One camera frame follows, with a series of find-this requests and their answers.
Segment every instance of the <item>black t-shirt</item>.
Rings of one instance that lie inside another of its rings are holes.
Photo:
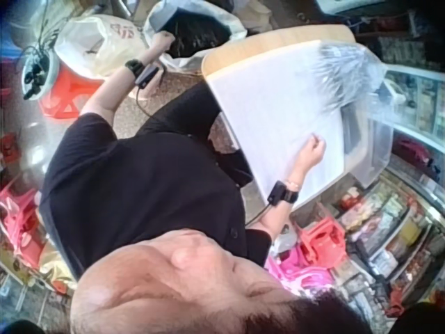
[[[76,278],[119,247],[182,228],[261,266],[271,243],[265,232],[245,230],[240,191],[202,144],[171,133],[117,140],[96,114],[67,130],[40,211]]]

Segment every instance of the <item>white plastic bag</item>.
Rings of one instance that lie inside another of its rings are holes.
[[[173,16],[178,8],[192,13],[208,15],[216,18],[221,24],[230,30],[231,40],[241,40],[246,37],[247,30],[240,20],[227,11],[204,0],[164,0],[158,2],[148,15],[144,26],[144,36],[151,45],[153,35]],[[202,50],[189,58],[172,58],[171,55],[164,53],[161,55],[161,62],[172,72],[185,74],[199,74],[201,71],[201,62],[211,49]]]
[[[55,50],[82,77],[104,79],[146,49],[136,26],[109,15],[71,19],[60,32]]]

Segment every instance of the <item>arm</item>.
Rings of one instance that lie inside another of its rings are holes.
[[[170,48],[175,38],[171,33],[161,31],[153,37],[152,46],[137,59],[147,66]],[[124,98],[134,88],[136,78],[126,66],[116,70],[92,95],[82,108],[81,115],[96,113],[113,126],[114,114]]]
[[[292,171],[285,181],[287,188],[291,191],[299,191],[303,186],[307,172],[318,164],[325,153],[325,141],[315,135],[306,142],[305,146],[298,153],[297,160]],[[263,217],[250,226],[253,230],[262,230],[270,235],[274,241],[282,231],[284,224],[288,220],[292,210],[292,204],[284,202],[278,203],[276,207],[271,207]]]

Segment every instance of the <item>red plastic item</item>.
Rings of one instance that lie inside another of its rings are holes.
[[[298,228],[301,251],[309,265],[330,269],[346,255],[345,232],[332,217],[318,222],[311,230]]]
[[[102,85],[103,81],[89,80],[71,71],[60,62],[60,70],[52,89],[38,100],[45,116],[57,119],[78,118],[80,110],[75,99],[84,95],[86,100]]]
[[[25,263],[34,269],[39,268],[40,254],[43,243],[37,234],[39,221],[35,215],[35,189],[24,195],[14,195],[10,188],[20,175],[15,177],[0,191],[0,205],[7,215],[3,220],[4,230],[14,247],[14,254],[21,255]]]
[[[0,152],[5,164],[10,164],[20,159],[20,150],[15,134],[10,132],[0,138]]]

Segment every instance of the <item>floor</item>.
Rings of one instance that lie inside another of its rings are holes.
[[[313,9],[313,6],[306,5],[303,8],[305,8],[306,13],[309,13],[309,16],[305,17],[296,8],[298,6],[294,1],[265,0],[264,3],[273,12],[272,24],[275,28],[307,24],[309,23],[309,18],[313,19],[314,15],[316,16],[316,10]],[[13,88],[13,92],[19,92],[21,91],[19,75],[15,74],[14,70],[8,67],[6,70],[5,68],[3,69],[3,82],[8,82],[8,85]],[[147,110],[150,113],[154,113],[199,80],[201,80],[199,77],[167,74],[161,87],[148,99],[146,103]],[[23,157],[17,169],[28,172],[26,174],[27,184],[40,188],[47,166],[65,130],[73,121],[54,120],[44,117],[37,103],[24,101],[21,94],[13,93],[3,98],[1,109],[3,112],[2,130],[19,134],[19,146],[23,152]],[[138,109],[134,100],[127,97],[116,113],[114,130],[118,138],[131,137],[146,119],[147,116]],[[211,139],[216,148],[223,152],[232,149],[230,139],[220,120],[217,120],[212,129]],[[248,220],[263,207],[263,203],[254,183],[247,185],[242,190],[242,193],[245,199],[246,218]]]

